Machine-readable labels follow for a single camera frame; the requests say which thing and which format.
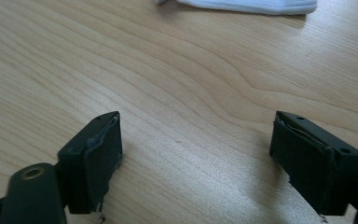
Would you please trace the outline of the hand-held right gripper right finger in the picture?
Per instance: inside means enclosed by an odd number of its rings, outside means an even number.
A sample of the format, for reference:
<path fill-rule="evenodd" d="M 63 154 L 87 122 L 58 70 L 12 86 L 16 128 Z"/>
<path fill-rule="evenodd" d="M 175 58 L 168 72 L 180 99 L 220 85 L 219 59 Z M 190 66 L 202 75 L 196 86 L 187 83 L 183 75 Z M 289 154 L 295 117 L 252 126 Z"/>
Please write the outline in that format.
<path fill-rule="evenodd" d="M 308 119 L 278 111 L 269 155 L 317 213 L 345 214 L 358 176 L 358 149 Z"/>

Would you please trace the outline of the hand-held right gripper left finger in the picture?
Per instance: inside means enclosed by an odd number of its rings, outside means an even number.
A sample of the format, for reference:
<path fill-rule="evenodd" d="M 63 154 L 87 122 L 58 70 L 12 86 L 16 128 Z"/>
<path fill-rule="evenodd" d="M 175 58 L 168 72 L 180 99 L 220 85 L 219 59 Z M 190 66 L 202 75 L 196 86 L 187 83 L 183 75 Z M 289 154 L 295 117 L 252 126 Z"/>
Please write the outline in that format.
<path fill-rule="evenodd" d="M 122 161 L 118 111 L 92 119 L 58 152 L 57 175 L 71 214 L 102 210 L 109 181 Z"/>

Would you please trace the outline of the white ribbed sock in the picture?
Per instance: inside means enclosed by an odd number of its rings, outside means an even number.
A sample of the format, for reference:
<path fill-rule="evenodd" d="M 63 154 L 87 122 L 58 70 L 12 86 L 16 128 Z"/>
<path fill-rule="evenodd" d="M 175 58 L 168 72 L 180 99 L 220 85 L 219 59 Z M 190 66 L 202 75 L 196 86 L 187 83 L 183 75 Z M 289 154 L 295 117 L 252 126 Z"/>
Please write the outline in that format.
<path fill-rule="evenodd" d="M 179 4 L 216 10 L 264 15 L 306 15 L 314 12 L 318 0 L 175 0 Z"/>

